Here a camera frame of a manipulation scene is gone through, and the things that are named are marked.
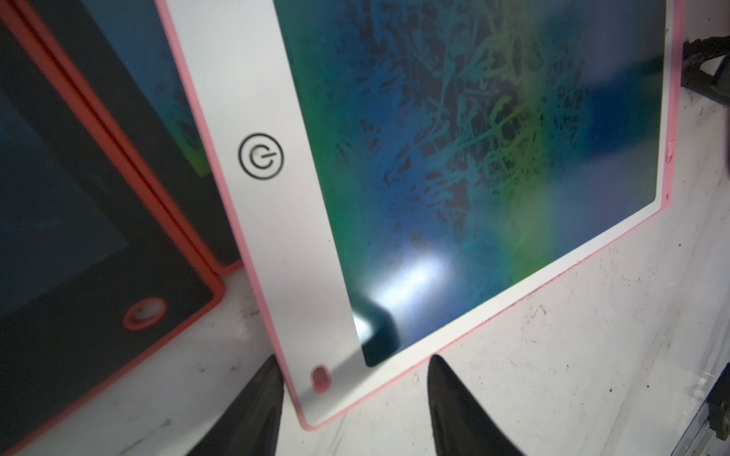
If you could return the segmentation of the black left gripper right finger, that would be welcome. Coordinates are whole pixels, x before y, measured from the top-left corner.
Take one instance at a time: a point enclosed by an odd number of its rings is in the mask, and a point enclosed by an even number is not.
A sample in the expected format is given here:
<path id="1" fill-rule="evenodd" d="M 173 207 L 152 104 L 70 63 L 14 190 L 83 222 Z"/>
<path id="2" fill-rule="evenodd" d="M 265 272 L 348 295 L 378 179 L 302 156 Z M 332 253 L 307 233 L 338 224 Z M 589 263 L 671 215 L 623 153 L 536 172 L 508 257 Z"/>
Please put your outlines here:
<path id="1" fill-rule="evenodd" d="M 427 390 L 438 456 L 522 453 L 439 355 L 430 358 Z"/>

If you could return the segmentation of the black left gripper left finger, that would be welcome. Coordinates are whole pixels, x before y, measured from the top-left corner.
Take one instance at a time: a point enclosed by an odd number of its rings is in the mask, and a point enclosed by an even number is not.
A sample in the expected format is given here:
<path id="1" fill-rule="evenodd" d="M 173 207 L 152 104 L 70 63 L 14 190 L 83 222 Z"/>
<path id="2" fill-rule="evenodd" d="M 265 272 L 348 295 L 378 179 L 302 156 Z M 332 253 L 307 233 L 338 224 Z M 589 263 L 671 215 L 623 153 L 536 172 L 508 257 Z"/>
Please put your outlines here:
<path id="1" fill-rule="evenodd" d="M 283 393 L 281 370 L 276 357 L 271 355 L 187 455 L 275 455 Z"/>

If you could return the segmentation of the red writing tablet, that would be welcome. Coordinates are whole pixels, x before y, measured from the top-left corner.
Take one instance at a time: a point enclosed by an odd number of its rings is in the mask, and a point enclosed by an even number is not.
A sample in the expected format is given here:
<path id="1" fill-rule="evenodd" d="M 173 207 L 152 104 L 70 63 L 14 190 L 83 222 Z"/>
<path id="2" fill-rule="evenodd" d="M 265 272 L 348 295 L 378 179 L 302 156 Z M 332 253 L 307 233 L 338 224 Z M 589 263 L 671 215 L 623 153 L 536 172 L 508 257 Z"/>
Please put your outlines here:
<path id="1" fill-rule="evenodd" d="M 224 285 L 20 1 L 1 5 L 1 451 L 178 336 Z"/>
<path id="2" fill-rule="evenodd" d="M 241 267 L 152 1 L 13 1 L 140 178 L 218 275 Z"/>

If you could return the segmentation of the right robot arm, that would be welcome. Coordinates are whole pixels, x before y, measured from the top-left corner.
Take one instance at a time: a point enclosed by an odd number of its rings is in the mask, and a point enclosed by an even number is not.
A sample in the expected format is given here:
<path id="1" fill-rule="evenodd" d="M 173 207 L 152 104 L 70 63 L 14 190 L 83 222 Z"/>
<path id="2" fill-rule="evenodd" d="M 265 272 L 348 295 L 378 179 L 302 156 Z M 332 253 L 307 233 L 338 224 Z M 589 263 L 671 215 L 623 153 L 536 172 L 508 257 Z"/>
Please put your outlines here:
<path id="1" fill-rule="evenodd" d="M 728 35 L 684 43 L 681 85 L 728 108 Z"/>

